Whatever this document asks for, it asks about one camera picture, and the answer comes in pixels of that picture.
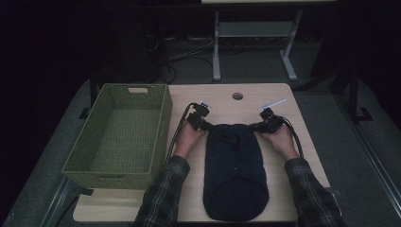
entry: plaid sleeve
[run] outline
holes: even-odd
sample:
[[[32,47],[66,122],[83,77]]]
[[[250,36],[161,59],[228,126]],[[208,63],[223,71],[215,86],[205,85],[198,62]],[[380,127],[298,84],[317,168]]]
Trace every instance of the plaid sleeve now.
[[[285,169],[300,226],[346,226],[333,195],[315,178],[307,160],[288,160]]]
[[[180,156],[172,156],[160,178],[148,187],[132,226],[175,226],[183,182],[189,164]]]

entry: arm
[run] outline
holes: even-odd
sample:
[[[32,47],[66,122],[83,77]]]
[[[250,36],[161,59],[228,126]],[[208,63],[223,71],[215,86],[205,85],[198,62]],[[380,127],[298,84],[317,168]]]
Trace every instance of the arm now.
[[[205,131],[195,131],[184,122],[176,148],[159,179],[148,187],[133,226],[175,225],[183,182],[189,172],[186,158]]]
[[[301,226],[346,226],[333,196],[315,178],[308,162],[299,158],[286,126],[277,133],[260,133],[286,161],[285,169],[292,189]]]

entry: wooden table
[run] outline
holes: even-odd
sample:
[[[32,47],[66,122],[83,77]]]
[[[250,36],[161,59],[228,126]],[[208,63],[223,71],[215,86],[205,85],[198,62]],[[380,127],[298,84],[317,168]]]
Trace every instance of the wooden table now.
[[[213,106],[206,117],[212,124],[252,124],[262,120],[258,107],[266,102],[286,98],[285,102],[272,107],[272,110],[292,123],[300,137],[305,158],[317,179],[324,187],[330,186],[288,85],[283,83],[170,85],[169,89],[173,110],[167,148],[185,107],[191,102],[199,103],[204,99]],[[243,99],[234,100],[233,93],[241,93]],[[265,211],[253,221],[295,221],[297,214],[284,170],[284,161],[275,153],[269,142],[259,136],[256,137],[263,153],[270,201]],[[191,171],[183,184],[178,221],[214,221],[207,216],[202,202],[206,138],[207,136],[201,138],[188,158]],[[143,194],[144,191],[138,190],[95,189],[92,196],[79,197],[74,219],[82,222],[134,221]]]

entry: garment sleeve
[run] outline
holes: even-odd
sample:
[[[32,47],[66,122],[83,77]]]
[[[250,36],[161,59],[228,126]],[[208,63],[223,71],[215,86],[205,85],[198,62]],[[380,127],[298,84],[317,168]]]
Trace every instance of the garment sleeve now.
[[[299,226],[346,226],[333,195],[325,190],[303,158],[285,164]]]
[[[146,190],[132,226],[175,226],[181,190],[189,169],[184,158],[172,156],[159,179]]]

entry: basket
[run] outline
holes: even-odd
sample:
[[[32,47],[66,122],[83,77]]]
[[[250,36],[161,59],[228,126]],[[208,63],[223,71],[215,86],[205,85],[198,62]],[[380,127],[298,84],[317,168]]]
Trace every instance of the basket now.
[[[167,85],[104,84],[62,173],[86,188],[146,189],[164,167],[171,109]]]

